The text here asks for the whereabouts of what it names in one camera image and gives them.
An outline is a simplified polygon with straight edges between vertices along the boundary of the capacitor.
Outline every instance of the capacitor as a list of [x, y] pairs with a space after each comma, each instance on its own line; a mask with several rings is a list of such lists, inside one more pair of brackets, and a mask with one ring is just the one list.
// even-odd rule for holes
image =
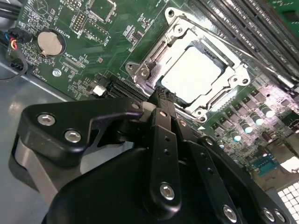
[[275, 115], [275, 112], [267, 106], [262, 109], [262, 112], [267, 118], [273, 118]]
[[242, 128], [246, 134], [249, 134], [253, 131], [253, 128], [248, 123], [242, 124]]
[[266, 157], [268, 155], [266, 149], [263, 146], [258, 146], [257, 150], [262, 157]]
[[225, 146], [224, 146], [224, 142], [223, 142], [222, 140], [217, 141], [217, 144], [219, 145], [219, 147], [220, 147], [221, 149], [224, 149], [224, 148], [225, 148]]
[[271, 138], [271, 136], [269, 136], [268, 133], [266, 133], [266, 132], [263, 132], [263, 133], [262, 133], [262, 137], [263, 137], [263, 139], [265, 139], [265, 141], [268, 142], [268, 143], [273, 142], [273, 138]]
[[252, 119], [253, 119], [253, 121], [254, 121], [254, 123], [256, 124], [256, 125], [262, 125], [263, 124], [263, 122], [264, 122], [264, 119], [262, 119], [260, 116], [258, 116], [258, 115], [253, 115], [252, 117], [251, 117]]
[[232, 132], [231, 136], [234, 139], [234, 141], [240, 141], [241, 140], [241, 135], [238, 132]]

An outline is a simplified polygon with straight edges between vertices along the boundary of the black plastic bracket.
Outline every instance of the black plastic bracket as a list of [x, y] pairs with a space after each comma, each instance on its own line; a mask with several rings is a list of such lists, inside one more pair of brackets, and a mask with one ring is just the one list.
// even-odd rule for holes
[[[55, 123], [42, 125], [37, 119], [41, 114], [51, 115]], [[89, 146], [91, 130], [104, 133], [114, 121], [142, 115], [141, 105], [129, 98], [32, 105], [22, 112], [17, 133], [25, 146], [57, 165], [76, 166]], [[78, 132], [80, 141], [69, 142], [64, 136], [68, 130]]]
[[[229, 193], [210, 157], [208, 150], [196, 143], [196, 138], [192, 130], [186, 123], [180, 119], [174, 121], [177, 128], [178, 142], [181, 148], [184, 148], [187, 159], [198, 172], [199, 180], [204, 185], [204, 193], [208, 196], [209, 202], [205, 202], [207, 212], [212, 209], [216, 220], [209, 220], [210, 223], [244, 223], [238, 214], [238, 211], [229, 196]], [[231, 210], [229, 218], [225, 215], [224, 209]]]
[[171, 132], [169, 113], [157, 108], [152, 113], [149, 142], [149, 173], [144, 205], [158, 220], [172, 218], [181, 207], [176, 135]]

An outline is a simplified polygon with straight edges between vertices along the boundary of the gray metal surface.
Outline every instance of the gray metal surface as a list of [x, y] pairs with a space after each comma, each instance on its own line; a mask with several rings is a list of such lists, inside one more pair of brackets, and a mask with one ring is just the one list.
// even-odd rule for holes
[[29, 172], [48, 205], [51, 205], [55, 195], [64, 185], [81, 176], [80, 165], [73, 168], [56, 166], [26, 147], [20, 139], [14, 157]]
[[[0, 68], [1, 76], [9, 76], [8, 70]], [[40, 224], [48, 206], [42, 197], [16, 180], [8, 169], [8, 159], [14, 142], [22, 110], [32, 104], [60, 101], [36, 85], [18, 79], [0, 83], [0, 223]]]

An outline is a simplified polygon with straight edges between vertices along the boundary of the cable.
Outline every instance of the cable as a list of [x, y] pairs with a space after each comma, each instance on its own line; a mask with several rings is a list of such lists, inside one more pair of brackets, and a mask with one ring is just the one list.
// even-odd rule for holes
[[11, 4], [8, 4], [8, 3], [5, 3], [5, 2], [1, 2], [1, 1], [0, 1], [0, 8], [11, 11], [11, 12], [15, 12], [17, 14], [19, 14], [20, 11], [21, 11], [21, 7], [11, 5]]
[[15, 21], [18, 20], [19, 15], [17, 13], [8, 12], [0, 9], [0, 17]]
[[15, 75], [13, 77], [0, 78], [0, 82], [14, 81], [14, 80], [20, 78], [21, 76], [25, 75], [26, 71], [28, 70], [28, 63], [26, 61], [26, 57], [24, 56], [23, 52], [18, 48], [17, 41], [14, 38], [11, 38], [11, 47], [13, 50], [16, 51], [18, 58], [22, 61], [23, 69], [22, 69], [22, 71], [19, 72], [19, 74]]

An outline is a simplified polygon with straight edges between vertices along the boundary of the black cable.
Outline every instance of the black cable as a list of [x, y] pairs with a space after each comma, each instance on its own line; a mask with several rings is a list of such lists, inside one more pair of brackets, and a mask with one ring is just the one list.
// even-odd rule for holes
[[23, 52], [18, 48], [16, 50], [17, 56], [19, 57], [19, 59], [22, 61], [23, 63], [23, 69], [22, 71], [19, 72], [19, 74], [13, 76], [13, 77], [9, 77], [9, 78], [0, 78], [0, 82], [10, 82], [10, 81], [14, 81], [18, 78], [20, 78], [21, 76], [25, 75], [26, 71], [28, 70], [28, 64], [26, 61], [26, 58], [23, 54]]
[[8, 3], [5, 3], [5, 2], [1, 2], [1, 1], [0, 1], [0, 8], [11, 11], [11, 12], [15, 12], [17, 14], [19, 14], [20, 11], [21, 11], [21, 7], [11, 5], [11, 4], [8, 4]]
[[0, 9], [0, 17], [10, 20], [18, 20], [19, 15], [17, 13], [8, 12]]

